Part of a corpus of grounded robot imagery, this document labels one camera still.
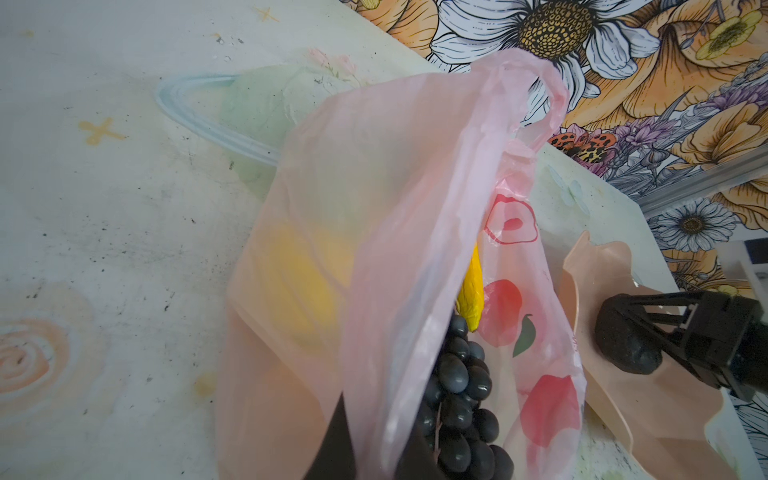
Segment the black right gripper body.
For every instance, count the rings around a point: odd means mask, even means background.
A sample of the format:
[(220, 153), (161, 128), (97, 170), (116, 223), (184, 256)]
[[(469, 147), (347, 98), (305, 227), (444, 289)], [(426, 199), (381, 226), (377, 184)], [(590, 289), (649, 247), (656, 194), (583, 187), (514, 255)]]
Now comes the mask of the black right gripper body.
[(717, 292), (692, 298), (684, 352), (693, 374), (744, 402), (766, 393), (767, 324), (761, 304)]

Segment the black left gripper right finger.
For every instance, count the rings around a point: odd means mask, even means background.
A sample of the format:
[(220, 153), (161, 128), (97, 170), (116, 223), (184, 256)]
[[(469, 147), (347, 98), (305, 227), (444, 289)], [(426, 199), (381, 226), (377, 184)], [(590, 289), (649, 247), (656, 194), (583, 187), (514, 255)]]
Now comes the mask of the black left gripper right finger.
[(425, 438), (413, 428), (394, 473), (395, 480), (446, 480)]

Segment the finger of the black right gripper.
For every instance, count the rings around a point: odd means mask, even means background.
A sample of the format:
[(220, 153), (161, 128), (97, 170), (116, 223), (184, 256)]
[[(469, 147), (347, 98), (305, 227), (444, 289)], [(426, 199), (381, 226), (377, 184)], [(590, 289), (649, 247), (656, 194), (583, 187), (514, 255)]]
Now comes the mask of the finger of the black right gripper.
[(619, 294), (605, 301), (610, 312), (638, 324), (661, 324), (679, 327), (688, 322), (690, 308), (696, 307), (703, 292), (669, 294)]
[(705, 359), (697, 347), (689, 349), (689, 345), (684, 344), (682, 333), (651, 333), (648, 337), (652, 346), (658, 347), (661, 351), (665, 352), (702, 383), (720, 383), (712, 364)]

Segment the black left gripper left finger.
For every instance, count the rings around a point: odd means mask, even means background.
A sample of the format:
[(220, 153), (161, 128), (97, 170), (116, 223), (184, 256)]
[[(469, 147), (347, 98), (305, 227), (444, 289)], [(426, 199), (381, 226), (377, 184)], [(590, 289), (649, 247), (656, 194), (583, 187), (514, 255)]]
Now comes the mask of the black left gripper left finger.
[(304, 480), (355, 480), (356, 464), (344, 397), (340, 396), (320, 448)]

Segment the fake dark avocado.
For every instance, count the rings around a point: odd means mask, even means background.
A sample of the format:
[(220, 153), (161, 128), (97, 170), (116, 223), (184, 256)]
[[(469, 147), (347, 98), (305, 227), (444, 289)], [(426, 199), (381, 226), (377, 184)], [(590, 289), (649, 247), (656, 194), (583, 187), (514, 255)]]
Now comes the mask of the fake dark avocado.
[(650, 375), (662, 363), (661, 348), (631, 319), (621, 314), (622, 296), (614, 296), (600, 307), (594, 327), (594, 340), (604, 358), (618, 369), (637, 375)]

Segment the pink printed plastic bag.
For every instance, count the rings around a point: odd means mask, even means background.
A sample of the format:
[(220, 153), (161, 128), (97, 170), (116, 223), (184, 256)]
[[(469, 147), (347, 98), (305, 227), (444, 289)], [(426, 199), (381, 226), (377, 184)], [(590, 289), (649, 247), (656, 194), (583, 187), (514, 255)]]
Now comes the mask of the pink printed plastic bag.
[[(500, 444), (518, 479), (571, 477), (586, 379), (528, 203), (568, 100), (550, 62), (508, 49), (330, 96), (293, 128), (229, 287), (221, 478), (303, 478), (340, 396), (356, 479), (393, 478), (475, 246)], [(329, 229), (354, 253), (336, 349), (265, 322), (255, 246), (271, 223)]]

